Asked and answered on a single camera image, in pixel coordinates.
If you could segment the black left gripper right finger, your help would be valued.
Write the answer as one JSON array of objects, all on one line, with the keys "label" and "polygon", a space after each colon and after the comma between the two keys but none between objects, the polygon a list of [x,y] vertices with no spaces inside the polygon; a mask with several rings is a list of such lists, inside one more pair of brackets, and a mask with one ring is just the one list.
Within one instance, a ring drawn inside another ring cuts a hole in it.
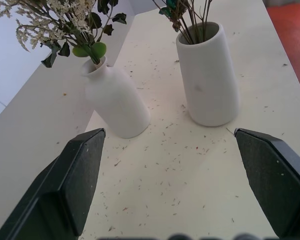
[{"label": "black left gripper right finger", "polygon": [[269,134],[237,128],[234,137],[249,186],[274,233],[300,239],[300,157]]}]

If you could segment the orange cloth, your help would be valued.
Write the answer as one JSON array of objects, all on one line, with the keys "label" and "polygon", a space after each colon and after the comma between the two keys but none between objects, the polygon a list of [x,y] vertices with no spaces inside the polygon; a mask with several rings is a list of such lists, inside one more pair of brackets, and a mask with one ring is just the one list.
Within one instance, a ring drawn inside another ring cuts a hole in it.
[{"label": "orange cloth", "polygon": [[300,83],[300,3],[266,9]]}]

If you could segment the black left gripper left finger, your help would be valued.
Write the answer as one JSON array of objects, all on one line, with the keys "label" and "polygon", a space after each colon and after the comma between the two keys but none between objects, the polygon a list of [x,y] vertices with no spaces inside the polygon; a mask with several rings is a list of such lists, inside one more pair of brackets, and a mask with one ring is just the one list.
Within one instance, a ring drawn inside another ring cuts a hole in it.
[{"label": "black left gripper left finger", "polygon": [[71,139],[31,183],[0,228],[0,240],[78,240],[96,191],[106,131]]}]

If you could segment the white wide cylinder vase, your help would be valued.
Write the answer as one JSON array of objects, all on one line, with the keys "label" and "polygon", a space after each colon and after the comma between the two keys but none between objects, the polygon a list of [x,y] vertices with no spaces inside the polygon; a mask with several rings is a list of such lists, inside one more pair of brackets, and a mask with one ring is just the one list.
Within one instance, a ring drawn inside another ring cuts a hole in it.
[{"label": "white wide cylinder vase", "polygon": [[216,127],[237,117],[240,91],[223,26],[209,21],[206,36],[202,43],[188,44],[179,34],[176,49],[190,117]]}]

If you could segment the cream dried flower bouquet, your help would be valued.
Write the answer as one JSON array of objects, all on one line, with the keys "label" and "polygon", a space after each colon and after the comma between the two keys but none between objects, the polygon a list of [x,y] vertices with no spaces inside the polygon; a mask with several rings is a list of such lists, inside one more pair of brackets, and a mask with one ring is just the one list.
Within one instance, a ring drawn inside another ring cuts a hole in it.
[{"label": "cream dried flower bouquet", "polygon": [[24,50],[46,46],[51,53],[41,61],[51,68],[57,56],[89,57],[95,68],[107,52],[104,35],[111,36],[113,23],[127,24],[127,15],[114,13],[119,0],[0,0],[0,18],[12,14],[25,17],[16,21],[15,35]]}]

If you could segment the white narrow-neck bottle vase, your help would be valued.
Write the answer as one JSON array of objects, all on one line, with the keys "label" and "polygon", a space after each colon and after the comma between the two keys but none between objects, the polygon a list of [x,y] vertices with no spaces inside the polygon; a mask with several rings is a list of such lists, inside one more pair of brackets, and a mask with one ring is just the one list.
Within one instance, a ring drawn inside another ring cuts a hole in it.
[{"label": "white narrow-neck bottle vase", "polygon": [[108,66],[107,57],[95,65],[91,59],[81,67],[87,78],[85,96],[114,134],[123,139],[140,135],[149,126],[150,112],[128,74]]}]

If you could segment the dark stemmed flower bouquet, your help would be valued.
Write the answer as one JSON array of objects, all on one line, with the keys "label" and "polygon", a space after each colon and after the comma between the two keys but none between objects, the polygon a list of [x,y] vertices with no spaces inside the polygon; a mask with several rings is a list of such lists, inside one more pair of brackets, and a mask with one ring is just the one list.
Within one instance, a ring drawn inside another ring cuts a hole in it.
[{"label": "dark stemmed flower bouquet", "polygon": [[159,14],[165,16],[175,32],[181,33],[189,45],[196,45],[208,40],[208,15],[213,0],[204,0],[203,9],[195,11],[195,0],[151,0],[159,9]]}]

